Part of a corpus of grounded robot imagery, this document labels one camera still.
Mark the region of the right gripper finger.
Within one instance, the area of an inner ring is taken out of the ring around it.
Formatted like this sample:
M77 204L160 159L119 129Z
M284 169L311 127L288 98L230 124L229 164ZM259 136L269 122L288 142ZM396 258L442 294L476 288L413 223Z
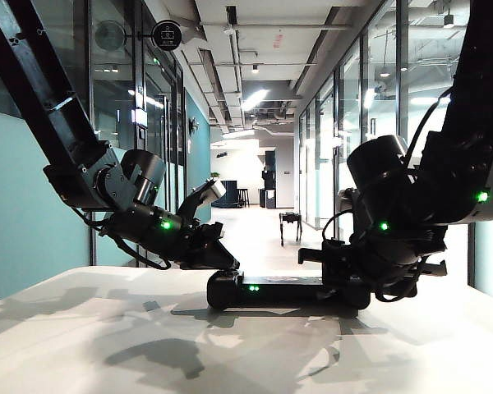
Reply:
M300 248L297 255L297 263L304 264L305 262L322 263L324 261L324 253L322 250L311 248Z

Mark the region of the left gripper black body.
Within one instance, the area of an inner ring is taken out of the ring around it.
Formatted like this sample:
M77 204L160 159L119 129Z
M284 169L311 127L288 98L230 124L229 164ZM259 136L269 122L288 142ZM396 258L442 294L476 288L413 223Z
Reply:
M201 242L194 218L182 218L157 206L134 203L113 213L104 224L110 236L141 245L162 258L182 262L187 252L211 242Z

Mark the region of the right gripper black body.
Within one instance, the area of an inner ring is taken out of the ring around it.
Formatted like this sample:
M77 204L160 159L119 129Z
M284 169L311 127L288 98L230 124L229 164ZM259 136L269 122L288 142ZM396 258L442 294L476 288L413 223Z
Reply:
M445 251L444 229L422 229L403 235L369 234L352 243L324 240L322 282L345 300L401 300L417 294L420 276L443 277L444 261L428 263Z

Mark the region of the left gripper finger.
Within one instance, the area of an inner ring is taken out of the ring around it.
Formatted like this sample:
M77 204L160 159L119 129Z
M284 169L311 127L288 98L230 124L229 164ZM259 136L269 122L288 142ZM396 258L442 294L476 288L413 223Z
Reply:
M180 263L180 269L183 270L232 270L239 267L240 263L220 241L207 243L200 248L188 251L185 259Z
M202 224L197 227L196 234L201 242L213 242L222 237L223 224L215 222L213 224Z

